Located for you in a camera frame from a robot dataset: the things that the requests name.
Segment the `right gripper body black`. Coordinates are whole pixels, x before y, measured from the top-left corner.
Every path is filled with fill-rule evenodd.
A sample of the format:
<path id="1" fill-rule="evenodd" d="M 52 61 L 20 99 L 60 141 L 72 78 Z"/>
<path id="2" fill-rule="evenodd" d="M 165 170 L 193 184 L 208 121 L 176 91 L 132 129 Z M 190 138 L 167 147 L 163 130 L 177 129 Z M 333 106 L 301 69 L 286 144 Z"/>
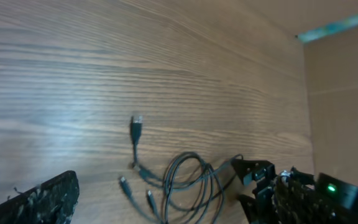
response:
<path id="1" fill-rule="evenodd" d="M 305 223 L 306 217 L 296 205 L 293 180 L 301 186 L 314 185 L 314 175 L 298 171 L 295 167 L 279 174 L 269 161 L 234 159 L 232 167 L 243 186 L 255 182 L 253 197 L 239 195 L 249 223 Z"/>

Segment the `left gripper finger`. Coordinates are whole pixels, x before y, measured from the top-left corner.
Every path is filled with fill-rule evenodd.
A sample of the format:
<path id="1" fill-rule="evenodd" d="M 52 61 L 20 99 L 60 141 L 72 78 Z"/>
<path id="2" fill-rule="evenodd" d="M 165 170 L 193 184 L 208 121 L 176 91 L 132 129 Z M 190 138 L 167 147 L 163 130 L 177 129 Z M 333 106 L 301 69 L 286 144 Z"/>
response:
<path id="1" fill-rule="evenodd" d="M 0 224 L 71 223 L 79 196 L 76 172 L 67 170 L 0 203 Z"/>

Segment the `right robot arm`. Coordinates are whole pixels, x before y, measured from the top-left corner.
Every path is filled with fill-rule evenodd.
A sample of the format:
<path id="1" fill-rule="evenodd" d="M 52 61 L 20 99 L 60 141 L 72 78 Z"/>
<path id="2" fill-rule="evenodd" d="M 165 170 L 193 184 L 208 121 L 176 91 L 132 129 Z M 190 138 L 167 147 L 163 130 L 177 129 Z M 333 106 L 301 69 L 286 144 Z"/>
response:
<path id="1" fill-rule="evenodd" d="M 234 159 L 231 165 L 243 185 L 256 183 L 252 196 L 237 198 L 249 223 L 358 223 L 356 185 L 295 167 L 276 173 L 269 161 Z"/>

